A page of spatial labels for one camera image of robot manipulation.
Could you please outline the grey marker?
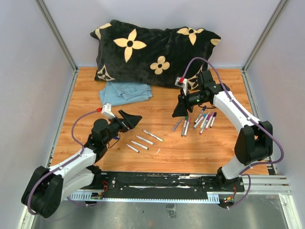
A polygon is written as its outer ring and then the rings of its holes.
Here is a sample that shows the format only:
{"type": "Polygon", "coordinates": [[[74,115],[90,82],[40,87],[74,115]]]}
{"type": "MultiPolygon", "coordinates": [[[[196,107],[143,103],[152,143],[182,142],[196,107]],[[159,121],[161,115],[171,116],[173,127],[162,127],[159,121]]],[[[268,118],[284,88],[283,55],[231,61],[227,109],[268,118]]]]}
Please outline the grey marker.
{"type": "Polygon", "coordinates": [[[182,120],[184,119],[184,117],[181,117],[178,121],[177,121],[177,123],[174,125],[174,127],[172,128],[172,132],[174,132],[176,129],[177,129],[177,127],[179,126],[179,124],[182,122],[182,120]]]}

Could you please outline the blue capped white marker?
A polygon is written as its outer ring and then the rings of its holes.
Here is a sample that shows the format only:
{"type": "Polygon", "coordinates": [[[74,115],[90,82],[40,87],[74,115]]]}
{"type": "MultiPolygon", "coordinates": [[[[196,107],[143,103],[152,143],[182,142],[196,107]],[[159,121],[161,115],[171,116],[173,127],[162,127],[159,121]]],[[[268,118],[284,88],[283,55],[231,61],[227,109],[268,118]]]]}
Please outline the blue capped white marker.
{"type": "Polygon", "coordinates": [[[139,153],[140,151],[136,148],[134,148],[133,146],[126,144],[131,150],[135,151],[136,153],[139,153]]]}

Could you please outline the green capped white marker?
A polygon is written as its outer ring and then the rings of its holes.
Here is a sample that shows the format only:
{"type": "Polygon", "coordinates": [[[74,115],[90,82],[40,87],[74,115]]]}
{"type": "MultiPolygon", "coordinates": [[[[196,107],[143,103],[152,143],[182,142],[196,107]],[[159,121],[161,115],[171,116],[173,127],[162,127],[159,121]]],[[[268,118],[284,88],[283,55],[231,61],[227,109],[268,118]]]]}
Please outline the green capped white marker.
{"type": "Polygon", "coordinates": [[[133,143],[134,145],[136,145],[136,146],[142,148],[142,149],[149,150],[149,147],[144,146],[144,145],[142,145],[142,144],[140,144],[140,143],[137,143],[137,142],[135,142],[135,141],[130,141],[130,142],[133,143]]]}

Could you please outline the light blue capped marker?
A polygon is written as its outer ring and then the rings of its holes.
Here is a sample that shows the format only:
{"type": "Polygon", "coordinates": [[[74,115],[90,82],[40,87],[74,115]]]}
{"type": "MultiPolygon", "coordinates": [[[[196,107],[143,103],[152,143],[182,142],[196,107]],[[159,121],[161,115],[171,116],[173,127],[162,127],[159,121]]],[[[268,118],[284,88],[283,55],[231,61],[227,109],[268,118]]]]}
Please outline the light blue capped marker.
{"type": "Polygon", "coordinates": [[[144,141],[144,142],[146,142],[146,143],[148,143],[148,144],[150,144],[150,145],[154,145],[154,143],[152,142],[152,141],[150,141],[150,140],[147,140],[147,139],[145,139],[145,138],[143,138],[143,137],[141,137],[141,136],[136,136],[138,139],[140,139],[140,140],[142,140],[142,141],[144,141]]]}

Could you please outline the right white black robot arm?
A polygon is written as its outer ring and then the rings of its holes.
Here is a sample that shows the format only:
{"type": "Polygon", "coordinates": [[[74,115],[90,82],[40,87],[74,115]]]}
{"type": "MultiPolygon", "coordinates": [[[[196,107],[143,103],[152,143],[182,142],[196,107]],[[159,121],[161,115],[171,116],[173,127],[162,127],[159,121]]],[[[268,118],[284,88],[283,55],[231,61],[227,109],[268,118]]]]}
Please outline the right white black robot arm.
{"type": "Polygon", "coordinates": [[[224,83],[215,82],[209,70],[198,73],[196,78],[199,90],[195,93],[189,92],[187,79],[176,79],[175,85],[181,90],[172,116],[187,116],[194,106],[209,102],[222,111],[233,124],[238,133],[234,156],[226,165],[220,167],[216,174],[216,186],[226,191],[246,168],[272,155],[273,127],[270,122],[262,122],[248,112],[224,83]]]}

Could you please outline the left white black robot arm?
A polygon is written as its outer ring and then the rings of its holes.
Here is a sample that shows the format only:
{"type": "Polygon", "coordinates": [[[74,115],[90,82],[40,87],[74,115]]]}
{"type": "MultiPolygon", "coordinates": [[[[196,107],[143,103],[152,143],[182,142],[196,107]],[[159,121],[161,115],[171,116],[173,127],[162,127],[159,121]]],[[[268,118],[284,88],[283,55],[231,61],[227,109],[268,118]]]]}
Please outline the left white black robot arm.
{"type": "Polygon", "coordinates": [[[134,129],[142,120],[119,110],[121,117],[103,111],[104,119],[93,123],[91,133],[81,149],[68,159],[51,167],[36,168],[21,197],[28,212],[48,218],[60,203],[82,187],[96,189],[102,184],[101,170],[95,166],[108,150],[108,144],[120,133],[134,129]]]}

